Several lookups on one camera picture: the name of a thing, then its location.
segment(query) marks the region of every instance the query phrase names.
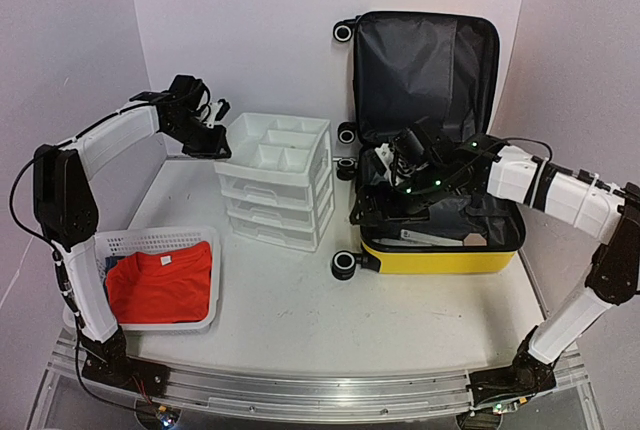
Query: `white wall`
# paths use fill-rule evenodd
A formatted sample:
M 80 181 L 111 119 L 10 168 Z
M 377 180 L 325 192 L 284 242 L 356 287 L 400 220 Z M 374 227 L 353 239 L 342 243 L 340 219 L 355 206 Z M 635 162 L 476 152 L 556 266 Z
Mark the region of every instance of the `white wall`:
M 0 308 L 0 428 L 19 429 L 62 327 L 62 298 L 49 250 L 10 220 L 10 184 L 37 146 L 77 133 L 149 80 L 133 0 L 0 0 L 0 36 L 0 300 L 17 275 Z M 165 155 L 161 140 L 141 143 L 92 182 L 102 229 L 127 223 Z M 30 179 L 18 211 L 33 224 Z
M 495 131 L 549 142 L 560 165 L 640 182 L 639 1 L 523 0 Z M 525 253 L 555 308 L 596 242 L 538 213 L 525 217 Z M 602 317 L 579 346 L 606 427 L 638 428 L 640 298 Z
M 502 41 L 499 95 L 520 1 L 135 0 L 154 88 L 189 72 L 231 102 L 229 121 L 247 111 L 289 113 L 331 118 L 334 130 L 351 110 L 347 47 L 331 37 L 337 21 L 388 9 L 486 17 Z

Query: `white plastic drawer unit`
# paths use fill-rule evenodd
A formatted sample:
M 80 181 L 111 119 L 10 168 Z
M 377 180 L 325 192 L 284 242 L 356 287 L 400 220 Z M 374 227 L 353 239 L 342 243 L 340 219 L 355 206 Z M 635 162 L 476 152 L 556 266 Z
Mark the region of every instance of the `white plastic drawer unit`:
M 318 207 L 311 210 L 294 210 L 286 207 L 262 205 L 247 200 L 224 197 L 227 214 L 243 220 L 249 220 L 263 225 L 292 230 L 312 231 L 320 225 L 320 212 L 333 197 L 332 180 L 325 175 L 324 183 L 317 192 Z
M 238 235 L 254 238 L 262 242 L 280 245 L 294 250 L 314 252 L 320 244 L 331 215 L 333 214 L 334 201 L 329 198 L 324 207 L 320 209 L 318 216 L 319 227 L 313 230 L 296 230 L 292 228 L 277 228 L 261 223 L 256 223 L 229 214 L 231 226 Z
M 243 113 L 229 125 L 233 156 L 219 175 L 304 187 L 331 153 L 329 120 Z
M 245 113 L 228 140 L 233 157 L 214 163 L 225 197 L 292 210 L 319 205 L 331 172 L 328 120 Z
M 244 113 L 215 162 L 235 233 L 315 251 L 333 213 L 329 120 Z

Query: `suitcase wheel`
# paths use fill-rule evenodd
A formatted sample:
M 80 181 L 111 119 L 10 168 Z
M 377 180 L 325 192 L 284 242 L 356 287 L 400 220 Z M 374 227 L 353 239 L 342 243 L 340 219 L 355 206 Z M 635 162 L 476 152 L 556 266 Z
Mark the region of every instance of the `suitcase wheel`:
M 356 271 L 356 263 L 353 253 L 342 250 L 331 259 L 331 273 L 338 280 L 349 280 Z
M 355 26 L 355 19 L 342 20 L 333 26 L 333 38 L 340 43 L 345 43 L 351 40 L 353 36 L 353 27 Z
M 338 126 L 338 141 L 349 145 L 356 140 L 356 124 L 353 122 L 342 122 Z
M 354 158 L 341 158 L 338 160 L 338 180 L 348 182 L 356 177 L 356 161 Z

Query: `metal rail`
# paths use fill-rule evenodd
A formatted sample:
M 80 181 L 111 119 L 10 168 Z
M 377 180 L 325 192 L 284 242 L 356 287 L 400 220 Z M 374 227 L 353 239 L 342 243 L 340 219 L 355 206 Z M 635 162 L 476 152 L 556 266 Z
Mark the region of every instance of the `metal rail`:
M 49 362 L 50 371 L 75 378 L 74 345 L 71 338 L 60 337 Z M 466 371 L 346 378 L 261 375 L 172 364 L 169 367 L 167 393 L 158 402 L 230 417 L 374 423 L 424 420 L 471 408 Z M 561 357 L 555 374 L 558 386 L 554 391 L 588 382 L 577 350 Z M 134 396 L 124 390 L 102 388 Z

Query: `white table surface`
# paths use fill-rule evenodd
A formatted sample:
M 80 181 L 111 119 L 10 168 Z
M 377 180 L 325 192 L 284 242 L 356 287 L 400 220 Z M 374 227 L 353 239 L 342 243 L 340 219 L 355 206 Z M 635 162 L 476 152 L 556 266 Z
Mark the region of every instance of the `white table surface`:
M 130 336 L 141 357 L 260 373 L 374 375 L 507 364 L 542 320 L 519 257 L 497 274 L 379 275 L 341 282 L 337 250 L 359 248 L 350 183 L 315 253 L 234 235 L 209 161 L 165 162 L 131 228 L 210 225 L 221 236 L 218 314 L 195 335 Z

